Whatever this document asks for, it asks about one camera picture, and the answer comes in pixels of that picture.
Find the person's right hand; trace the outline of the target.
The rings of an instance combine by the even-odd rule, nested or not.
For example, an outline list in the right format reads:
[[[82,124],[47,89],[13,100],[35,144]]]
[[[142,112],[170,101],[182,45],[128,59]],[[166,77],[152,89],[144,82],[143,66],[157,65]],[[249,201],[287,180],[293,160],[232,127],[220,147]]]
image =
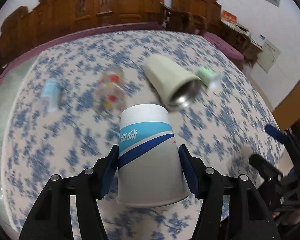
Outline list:
[[[271,217],[276,225],[300,226],[300,208],[276,207],[271,211]]]

